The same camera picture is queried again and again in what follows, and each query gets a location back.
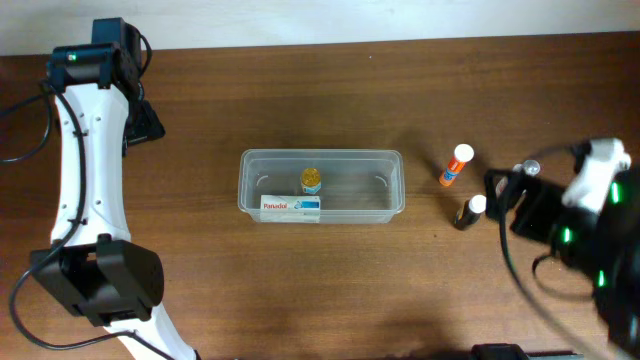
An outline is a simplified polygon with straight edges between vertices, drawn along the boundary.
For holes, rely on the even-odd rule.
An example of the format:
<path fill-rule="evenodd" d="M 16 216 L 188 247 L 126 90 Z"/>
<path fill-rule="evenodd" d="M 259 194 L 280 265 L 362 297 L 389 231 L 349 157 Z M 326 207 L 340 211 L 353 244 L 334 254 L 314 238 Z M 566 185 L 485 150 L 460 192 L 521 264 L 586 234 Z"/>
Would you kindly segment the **white spray bottle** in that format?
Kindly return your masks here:
<path fill-rule="evenodd" d="M 538 161 L 529 159 L 524 161 L 523 163 L 516 164 L 512 171 L 514 173 L 524 173 L 527 176 L 535 177 L 541 171 L 541 166 Z M 507 176 L 501 178 L 497 185 L 495 186 L 496 197 L 499 198 L 507 187 L 509 179 Z"/>

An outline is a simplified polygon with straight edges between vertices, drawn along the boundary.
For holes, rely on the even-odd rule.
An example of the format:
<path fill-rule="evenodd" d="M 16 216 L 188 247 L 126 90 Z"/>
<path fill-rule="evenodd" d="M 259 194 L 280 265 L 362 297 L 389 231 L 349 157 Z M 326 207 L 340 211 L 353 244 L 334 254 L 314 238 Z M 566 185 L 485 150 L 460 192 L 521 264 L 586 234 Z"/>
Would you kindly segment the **white Panadol medicine box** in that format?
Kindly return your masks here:
<path fill-rule="evenodd" d="M 321 199 L 318 196 L 261 196 L 261 222 L 319 223 L 320 215 Z"/>

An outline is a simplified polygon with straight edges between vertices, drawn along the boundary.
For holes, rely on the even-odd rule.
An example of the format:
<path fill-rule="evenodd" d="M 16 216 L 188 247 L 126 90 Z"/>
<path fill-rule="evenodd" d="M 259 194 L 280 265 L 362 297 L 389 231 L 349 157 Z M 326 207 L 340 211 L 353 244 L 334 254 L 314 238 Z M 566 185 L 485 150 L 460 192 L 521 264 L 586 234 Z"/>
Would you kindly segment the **small gold-lidded jar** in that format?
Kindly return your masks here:
<path fill-rule="evenodd" d="M 304 194 L 315 195 L 321 189 L 321 174 L 317 168 L 306 168 L 300 177 Z"/>

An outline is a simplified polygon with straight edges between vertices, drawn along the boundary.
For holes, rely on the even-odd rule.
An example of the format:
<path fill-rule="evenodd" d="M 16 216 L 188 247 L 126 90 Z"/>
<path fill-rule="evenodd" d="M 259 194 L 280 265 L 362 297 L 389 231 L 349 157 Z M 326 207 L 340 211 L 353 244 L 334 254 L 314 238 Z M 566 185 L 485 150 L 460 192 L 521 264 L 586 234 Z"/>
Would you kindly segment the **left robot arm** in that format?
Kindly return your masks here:
<path fill-rule="evenodd" d="M 136 359 L 196 359 L 163 304 L 159 256 L 131 241 L 122 190 L 128 146 L 163 137 L 140 78 L 151 54 L 122 18 L 97 19 L 88 44 L 54 49 L 45 85 L 61 130 L 61 189 L 51 246 L 31 253 L 36 281 Z"/>

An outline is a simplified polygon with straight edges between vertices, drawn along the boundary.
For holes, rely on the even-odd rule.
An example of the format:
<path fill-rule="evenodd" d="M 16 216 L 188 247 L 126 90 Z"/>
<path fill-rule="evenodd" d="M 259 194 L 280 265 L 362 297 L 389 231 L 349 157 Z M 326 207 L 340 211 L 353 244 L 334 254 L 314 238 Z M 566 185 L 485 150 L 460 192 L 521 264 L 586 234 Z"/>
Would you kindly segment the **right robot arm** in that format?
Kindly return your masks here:
<path fill-rule="evenodd" d="M 566 151 L 575 177 L 566 187 L 522 170 L 489 169 L 485 214 L 499 225 L 511 279 L 531 308 L 586 355 L 593 351 L 538 302 L 522 282 L 509 251 L 509 232 L 548 246 L 592 284 L 589 296 L 608 328 L 608 340 L 639 356 L 639 170 L 617 138 L 550 147 L 535 159 Z"/>

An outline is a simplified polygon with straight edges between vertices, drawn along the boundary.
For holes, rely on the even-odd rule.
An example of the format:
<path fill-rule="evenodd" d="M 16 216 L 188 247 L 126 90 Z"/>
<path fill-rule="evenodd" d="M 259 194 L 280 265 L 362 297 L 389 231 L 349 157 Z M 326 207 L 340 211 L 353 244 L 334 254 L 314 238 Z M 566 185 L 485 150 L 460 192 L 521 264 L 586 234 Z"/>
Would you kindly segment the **clear plastic container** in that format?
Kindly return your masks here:
<path fill-rule="evenodd" d="M 301 173 L 317 168 L 321 189 L 304 194 Z M 405 207 L 403 159 L 394 150 L 250 149 L 240 160 L 238 208 L 258 223 L 262 195 L 318 196 L 319 223 L 382 224 Z"/>

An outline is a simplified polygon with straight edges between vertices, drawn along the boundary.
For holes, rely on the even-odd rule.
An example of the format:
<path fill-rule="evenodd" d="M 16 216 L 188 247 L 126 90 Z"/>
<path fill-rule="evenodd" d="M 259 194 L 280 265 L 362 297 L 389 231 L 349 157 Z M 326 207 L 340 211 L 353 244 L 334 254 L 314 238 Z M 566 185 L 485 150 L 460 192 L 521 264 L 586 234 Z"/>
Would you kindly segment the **dark bottle white cap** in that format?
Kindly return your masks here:
<path fill-rule="evenodd" d="M 474 195 L 458 210 L 453 225 L 457 230 L 464 231 L 475 225 L 486 211 L 487 198 L 485 195 Z"/>

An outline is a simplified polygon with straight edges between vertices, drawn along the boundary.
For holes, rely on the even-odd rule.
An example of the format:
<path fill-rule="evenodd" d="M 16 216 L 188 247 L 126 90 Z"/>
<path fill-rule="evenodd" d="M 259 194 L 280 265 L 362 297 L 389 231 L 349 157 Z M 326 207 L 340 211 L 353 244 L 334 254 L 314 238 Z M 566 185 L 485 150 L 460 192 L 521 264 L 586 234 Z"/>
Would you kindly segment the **orange tube white cap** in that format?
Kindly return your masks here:
<path fill-rule="evenodd" d="M 459 144 L 455 147 L 453 156 L 447 167 L 439 177 L 442 186 L 451 186 L 459 173 L 474 157 L 474 149 L 469 144 Z"/>

